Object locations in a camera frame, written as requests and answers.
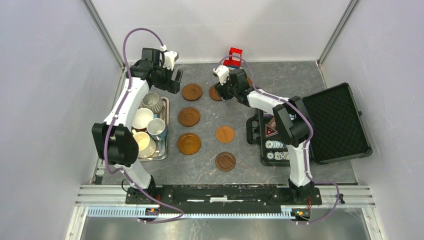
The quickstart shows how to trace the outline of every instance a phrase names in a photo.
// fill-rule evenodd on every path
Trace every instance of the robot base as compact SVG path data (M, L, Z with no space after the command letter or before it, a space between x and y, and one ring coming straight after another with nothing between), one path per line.
M186 214L267 214L281 213L281 206L322 205L320 190L309 189L307 195L294 197L292 188L277 184L230 185L161 185L152 197L182 209ZM128 189L126 204L148 204L140 191ZM161 214L178 213L160 208Z

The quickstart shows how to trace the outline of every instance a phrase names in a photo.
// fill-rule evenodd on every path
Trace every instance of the gray floor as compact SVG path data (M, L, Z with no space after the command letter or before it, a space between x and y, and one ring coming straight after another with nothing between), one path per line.
M289 167L270 167L260 163L259 146L246 142L246 120L255 114L236 99L227 102L214 101L209 97L209 87L217 82L212 68L216 64L183 64L181 89L191 83L203 89L197 101L183 99L181 92L171 94L155 88L153 92L170 100L169 156L164 160L143 162L156 184L285 184L290 175ZM265 91L283 97L307 96L325 89L320 72L314 62L257 62L251 63L256 85ZM197 125L182 126L178 113L185 107L195 107L201 117ZM221 143L215 131L223 125L231 126L235 138L230 143ZM194 155L183 155L177 148L178 138L185 133L195 133L201 139L201 148ZM229 172L217 169L215 158L219 153L230 152L236 157L235 168ZM327 165L311 164L311 173L316 180L354 183L355 175L349 161ZM102 184L120 184L122 174L105 174Z
M328 209L312 209L316 219ZM166 224L142 224L135 218L88 217L81 239L149 240L369 240L361 209L336 209L326 220L296 226L285 219L180 219Z

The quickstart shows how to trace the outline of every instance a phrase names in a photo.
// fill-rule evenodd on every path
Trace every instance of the black case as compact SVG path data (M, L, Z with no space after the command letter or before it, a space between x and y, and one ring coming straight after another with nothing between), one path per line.
M303 103L314 125L309 147L309 157L317 164L368 157L373 153L358 111L352 90L347 83L328 88L304 97ZM260 162L265 166L290 166L288 160L268 159L267 152L287 152L287 149L268 149L267 140L278 141L279 136L265 138L265 124L270 117L263 117L258 109L246 122L247 142L260 145Z
M269 136L265 138L265 124L269 123L272 117L264 117L264 111L257 109L257 114L253 117L249 118L246 122L246 135L247 142L249 144L257 144L260 146L260 162L265 166L279 166L279 167L288 167L290 166L289 160L275 160L268 159L268 152L286 152L288 153L287 147L283 148L266 148L266 141L280 141L280 138L277 135Z

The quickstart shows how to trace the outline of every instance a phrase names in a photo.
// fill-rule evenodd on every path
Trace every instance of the white wall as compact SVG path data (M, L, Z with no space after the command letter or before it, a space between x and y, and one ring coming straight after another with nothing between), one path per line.
M64 239L120 69L80 0L0 7L0 239Z
M317 60L349 0L93 0L122 54L125 35L150 28L179 63L217 62L230 47L249 61ZM147 33L128 41L130 62L159 48Z
M361 1L323 64L328 87L347 82L374 153L355 161L387 239L422 239L424 2Z

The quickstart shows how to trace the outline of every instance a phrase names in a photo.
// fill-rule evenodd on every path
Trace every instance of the metal tray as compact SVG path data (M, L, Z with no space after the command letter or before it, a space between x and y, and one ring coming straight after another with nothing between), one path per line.
M170 132L170 100L167 97L162 97L163 109L159 112L159 118L165 121L167 133L165 140L156 141L156 151L151 157L139 158L140 162L162 160L168 157L168 148L170 145L170 138L168 137Z

